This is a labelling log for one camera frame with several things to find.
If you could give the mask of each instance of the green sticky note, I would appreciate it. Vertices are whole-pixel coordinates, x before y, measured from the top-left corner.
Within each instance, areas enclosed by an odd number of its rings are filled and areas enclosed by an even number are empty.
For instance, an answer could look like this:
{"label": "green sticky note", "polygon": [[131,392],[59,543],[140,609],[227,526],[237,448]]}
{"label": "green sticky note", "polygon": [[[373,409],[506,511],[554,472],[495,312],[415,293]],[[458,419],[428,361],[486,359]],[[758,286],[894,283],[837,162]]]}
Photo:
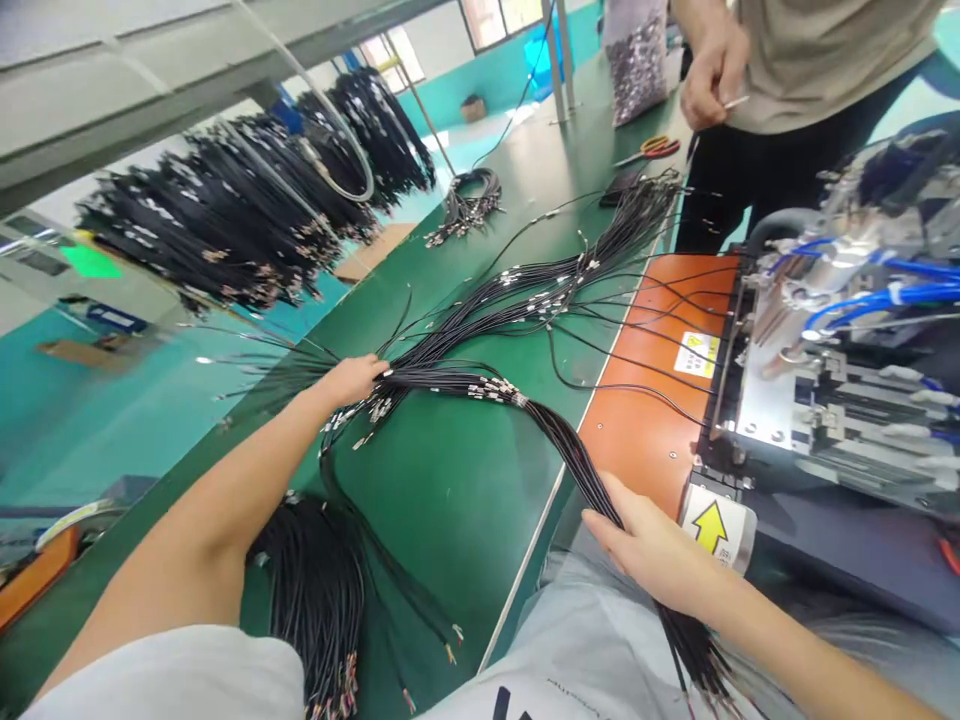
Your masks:
{"label": "green sticky note", "polygon": [[60,252],[62,252],[67,258],[67,261],[73,265],[73,269],[83,277],[123,277],[123,272],[110,257],[84,245],[78,244],[73,247],[61,247]]}

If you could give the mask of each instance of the black pants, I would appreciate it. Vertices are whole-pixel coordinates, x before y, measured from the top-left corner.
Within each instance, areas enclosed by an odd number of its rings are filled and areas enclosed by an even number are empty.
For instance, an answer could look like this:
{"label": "black pants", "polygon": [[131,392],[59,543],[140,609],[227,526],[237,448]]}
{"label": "black pants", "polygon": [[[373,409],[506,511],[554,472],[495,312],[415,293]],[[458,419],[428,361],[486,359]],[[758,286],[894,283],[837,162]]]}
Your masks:
{"label": "black pants", "polygon": [[823,181],[817,173],[839,169],[844,158],[866,144],[917,70],[799,130],[757,135],[719,125],[699,133],[687,184],[701,192],[684,198],[677,252],[718,252],[751,205],[748,236],[775,210],[818,207]]}

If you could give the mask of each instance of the beige t-shirt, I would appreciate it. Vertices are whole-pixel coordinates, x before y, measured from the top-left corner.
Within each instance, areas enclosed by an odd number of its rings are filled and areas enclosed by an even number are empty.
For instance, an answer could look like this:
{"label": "beige t-shirt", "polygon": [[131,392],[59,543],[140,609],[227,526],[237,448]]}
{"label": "beige t-shirt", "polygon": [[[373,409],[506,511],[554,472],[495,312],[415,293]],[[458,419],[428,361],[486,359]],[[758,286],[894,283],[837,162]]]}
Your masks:
{"label": "beige t-shirt", "polygon": [[849,107],[936,49],[942,0],[737,0],[750,35],[744,92],[728,125],[764,135]]}

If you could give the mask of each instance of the plastic bag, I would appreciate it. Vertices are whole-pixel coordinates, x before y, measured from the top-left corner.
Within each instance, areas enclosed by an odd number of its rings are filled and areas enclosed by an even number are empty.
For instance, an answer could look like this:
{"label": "plastic bag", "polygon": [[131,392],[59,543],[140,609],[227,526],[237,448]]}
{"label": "plastic bag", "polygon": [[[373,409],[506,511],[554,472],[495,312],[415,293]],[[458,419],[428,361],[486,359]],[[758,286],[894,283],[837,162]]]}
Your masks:
{"label": "plastic bag", "polygon": [[663,0],[608,0],[603,49],[613,80],[613,126],[667,99],[667,9]]}

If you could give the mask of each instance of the yellow arrow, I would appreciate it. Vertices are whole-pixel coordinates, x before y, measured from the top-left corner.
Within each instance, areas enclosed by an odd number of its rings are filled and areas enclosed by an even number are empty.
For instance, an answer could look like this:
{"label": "yellow arrow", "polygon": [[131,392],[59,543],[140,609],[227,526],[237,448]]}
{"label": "yellow arrow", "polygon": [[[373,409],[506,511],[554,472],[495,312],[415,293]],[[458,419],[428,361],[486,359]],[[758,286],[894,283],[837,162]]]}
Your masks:
{"label": "yellow arrow", "polygon": [[720,517],[720,507],[714,500],[710,506],[693,521],[697,527],[697,542],[703,545],[711,555],[717,549],[717,543],[727,539],[727,529]]}

